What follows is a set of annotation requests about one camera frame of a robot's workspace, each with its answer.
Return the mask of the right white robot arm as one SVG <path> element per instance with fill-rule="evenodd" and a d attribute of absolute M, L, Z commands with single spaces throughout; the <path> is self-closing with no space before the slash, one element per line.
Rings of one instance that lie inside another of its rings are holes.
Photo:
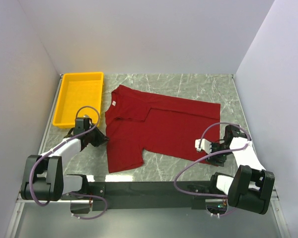
<path fill-rule="evenodd" d="M 247 133 L 236 125 L 227 125 L 223 139 L 219 142 L 202 139 L 197 149 L 210 155 L 206 161 L 211 165 L 223 166 L 226 157 L 232 154 L 238 166 L 233 177 L 221 173 L 212 175 L 211 185 L 206 189 L 206 193 L 226 195 L 229 206 L 266 214 L 275 176 L 259 162 Z"/>

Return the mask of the red t shirt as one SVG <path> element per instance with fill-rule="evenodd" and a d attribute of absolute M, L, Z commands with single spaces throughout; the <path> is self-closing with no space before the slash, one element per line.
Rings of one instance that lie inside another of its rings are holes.
<path fill-rule="evenodd" d="M 144 164 L 143 151 L 195 161 L 195 141 L 220 137 L 221 106 L 217 103 L 142 92 L 120 85 L 105 112 L 107 162 L 110 173 Z"/>

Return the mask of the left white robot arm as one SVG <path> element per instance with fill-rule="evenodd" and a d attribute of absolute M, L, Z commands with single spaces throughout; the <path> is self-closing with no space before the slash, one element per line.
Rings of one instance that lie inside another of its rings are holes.
<path fill-rule="evenodd" d="M 21 184 L 21 198 L 41 201 L 58 201 L 62 195 L 78 192 L 88 193 L 86 175 L 63 174 L 63 165 L 89 144 L 98 147 L 109 138 L 92 122 L 91 118 L 76 118 L 61 143 L 41 155 L 30 155 L 26 159 Z"/>

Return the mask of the yellow plastic tray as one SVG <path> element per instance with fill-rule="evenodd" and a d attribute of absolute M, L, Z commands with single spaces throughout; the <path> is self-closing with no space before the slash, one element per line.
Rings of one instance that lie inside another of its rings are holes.
<path fill-rule="evenodd" d="M 88 115 L 94 122 L 101 113 L 103 72 L 66 73 L 63 75 L 52 125 L 72 128 L 75 116 Z"/>

